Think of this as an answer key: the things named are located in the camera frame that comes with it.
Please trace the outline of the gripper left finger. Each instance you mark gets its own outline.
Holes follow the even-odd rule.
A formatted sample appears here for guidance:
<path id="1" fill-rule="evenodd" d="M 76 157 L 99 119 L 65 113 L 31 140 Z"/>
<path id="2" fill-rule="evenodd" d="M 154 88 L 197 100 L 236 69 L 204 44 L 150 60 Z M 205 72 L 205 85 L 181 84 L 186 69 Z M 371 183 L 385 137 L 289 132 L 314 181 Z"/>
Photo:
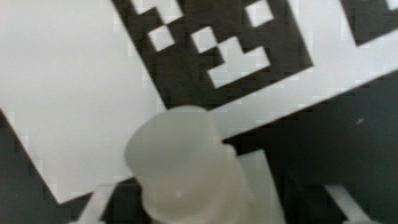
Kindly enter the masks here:
<path id="1" fill-rule="evenodd" d="M 79 217 L 69 224 L 141 224 L 134 184 L 104 184 L 95 188 Z"/>

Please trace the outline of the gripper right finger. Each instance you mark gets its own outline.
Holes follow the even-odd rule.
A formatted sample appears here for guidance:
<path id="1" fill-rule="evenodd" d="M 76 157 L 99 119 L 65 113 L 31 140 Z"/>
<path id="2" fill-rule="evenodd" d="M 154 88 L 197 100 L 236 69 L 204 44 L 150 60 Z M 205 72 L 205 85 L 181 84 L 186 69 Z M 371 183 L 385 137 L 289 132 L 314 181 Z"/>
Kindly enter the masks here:
<path id="1" fill-rule="evenodd" d="M 344 221 L 340 224 L 380 224 L 380 222 L 369 218 L 346 188 L 340 185 L 326 185 L 324 191 L 344 214 Z"/>

